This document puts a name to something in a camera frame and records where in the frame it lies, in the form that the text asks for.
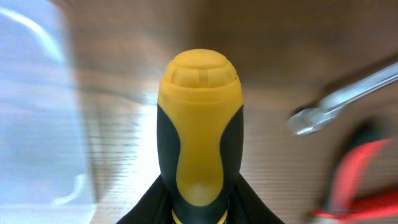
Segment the silver ratchet wrench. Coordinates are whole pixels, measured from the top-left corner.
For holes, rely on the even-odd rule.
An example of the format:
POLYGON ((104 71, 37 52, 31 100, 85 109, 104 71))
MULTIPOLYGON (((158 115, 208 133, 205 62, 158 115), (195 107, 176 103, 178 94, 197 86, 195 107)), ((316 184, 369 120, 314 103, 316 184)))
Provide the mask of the silver ratchet wrench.
POLYGON ((348 104, 397 81, 394 63, 322 98, 314 107, 306 108, 289 119, 289 128, 296 135, 307 135, 321 130, 339 115, 348 104))

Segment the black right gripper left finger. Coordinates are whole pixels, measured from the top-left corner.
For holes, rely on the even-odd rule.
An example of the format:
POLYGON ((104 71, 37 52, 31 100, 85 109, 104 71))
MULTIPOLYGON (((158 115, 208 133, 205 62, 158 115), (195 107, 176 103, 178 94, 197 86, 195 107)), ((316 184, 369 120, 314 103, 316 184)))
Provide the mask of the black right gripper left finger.
POLYGON ((172 224, 172 199, 161 175, 116 224, 172 224))

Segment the clear plastic container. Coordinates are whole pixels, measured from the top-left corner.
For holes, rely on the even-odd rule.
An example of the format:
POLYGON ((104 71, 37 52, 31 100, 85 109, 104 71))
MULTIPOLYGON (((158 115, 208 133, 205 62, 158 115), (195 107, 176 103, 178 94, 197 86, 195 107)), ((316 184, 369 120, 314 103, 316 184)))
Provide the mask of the clear plastic container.
POLYGON ((68 25, 50 1, 1 1, 1 222, 96 211, 68 25))

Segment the red handled pliers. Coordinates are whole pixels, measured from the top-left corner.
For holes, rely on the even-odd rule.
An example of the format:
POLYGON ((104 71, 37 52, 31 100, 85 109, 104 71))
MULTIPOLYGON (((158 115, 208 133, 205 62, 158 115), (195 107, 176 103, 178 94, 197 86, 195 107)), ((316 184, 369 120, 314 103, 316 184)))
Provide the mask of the red handled pliers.
POLYGON ((397 216, 397 189, 357 198, 361 178, 372 160, 393 141, 373 119, 363 121, 347 139, 336 160, 323 205, 313 212, 314 224, 352 224, 397 216))

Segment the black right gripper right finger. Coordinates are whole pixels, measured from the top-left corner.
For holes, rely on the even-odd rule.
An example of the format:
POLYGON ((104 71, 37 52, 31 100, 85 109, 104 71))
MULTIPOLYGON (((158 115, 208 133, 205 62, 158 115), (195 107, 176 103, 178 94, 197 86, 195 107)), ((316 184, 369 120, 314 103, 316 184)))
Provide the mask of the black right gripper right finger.
POLYGON ((242 175, 228 195, 228 224, 284 224, 259 198, 242 175))

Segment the yellow black stubby screwdriver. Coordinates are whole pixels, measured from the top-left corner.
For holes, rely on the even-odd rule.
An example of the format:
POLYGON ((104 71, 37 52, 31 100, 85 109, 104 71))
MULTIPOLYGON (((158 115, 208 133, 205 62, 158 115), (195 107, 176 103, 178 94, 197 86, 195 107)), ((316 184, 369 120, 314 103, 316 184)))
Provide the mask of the yellow black stubby screwdriver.
POLYGON ((178 54, 157 100, 160 172, 176 223, 223 223, 243 155, 243 94, 237 72, 207 49, 178 54))

